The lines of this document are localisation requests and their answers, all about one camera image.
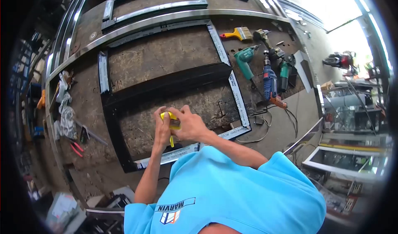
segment red-handled pliers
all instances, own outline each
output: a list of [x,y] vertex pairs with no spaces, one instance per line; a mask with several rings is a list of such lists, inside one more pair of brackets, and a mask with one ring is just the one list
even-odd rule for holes
[[74,144],[74,145],[76,145],[76,147],[77,147],[78,149],[80,149],[80,151],[84,152],[84,150],[79,146],[79,144],[77,144],[76,142],[71,141],[71,140],[69,140],[69,141],[71,142],[71,143],[70,143],[70,146],[72,147],[73,151],[74,151],[76,154],[78,154],[80,157],[83,157],[82,154],[81,154],[79,151],[77,151],[77,150],[73,147],[73,144]]

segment yellow tape measure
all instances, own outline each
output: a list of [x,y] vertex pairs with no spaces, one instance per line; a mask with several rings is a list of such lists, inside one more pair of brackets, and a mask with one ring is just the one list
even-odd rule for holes
[[[161,115],[160,115],[160,117],[162,118],[162,120],[164,119],[164,114],[165,114],[166,112],[163,112]],[[168,112],[169,113],[169,115],[170,115],[170,126],[169,126],[169,128],[170,129],[180,129],[180,121],[177,119],[177,117],[173,114],[173,113],[171,113],[171,112]],[[174,148],[174,141],[173,141],[173,136],[170,136],[170,146],[172,147],[172,148]]]

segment man's arm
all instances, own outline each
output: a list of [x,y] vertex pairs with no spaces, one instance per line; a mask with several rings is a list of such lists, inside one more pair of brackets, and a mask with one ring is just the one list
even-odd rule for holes
[[164,112],[166,106],[160,107],[154,113],[156,120],[155,141],[152,147],[152,154],[147,168],[138,183],[135,190],[134,203],[152,204],[155,201],[156,189],[158,186],[158,177],[160,169],[160,160],[162,153],[170,141],[170,115],[165,114],[164,119],[160,114]]
[[254,169],[258,169],[258,167],[268,161],[259,152],[225,140],[207,129],[202,118],[197,114],[192,114],[189,106],[184,105],[181,111],[171,107],[168,111],[173,113],[181,121],[181,129],[178,131],[172,130],[172,133],[179,139],[204,142],[220,150],[236,164]]

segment green power drill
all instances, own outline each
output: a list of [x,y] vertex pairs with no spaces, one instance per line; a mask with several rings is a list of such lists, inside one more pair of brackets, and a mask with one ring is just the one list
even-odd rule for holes
[[247,47],[236,54],[234,54],[234,57],[236,59],[236,62],[238,64],[239,69],[242,71],[243,76],[247,80],[251,81],[251,86],[260,93],[260,95],[263,97],[263,99],[266,101],[263,93],[263,88],[259,88],[256,83],[254,82],[254,74],[250,69],[249,62],[251,62],[253,56],[254,56],[254,50],[257,50],[260,45],[255,45],[251,47]]

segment light blue t-shirt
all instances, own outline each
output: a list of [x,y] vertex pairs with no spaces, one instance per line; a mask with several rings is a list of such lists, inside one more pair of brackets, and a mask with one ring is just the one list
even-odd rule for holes
[[243,234],[316,233],[326,203],[281,152],[258,170],[211,146],[178,159],[157,204],[125,207],[124,233],[197,234],[216,222]]

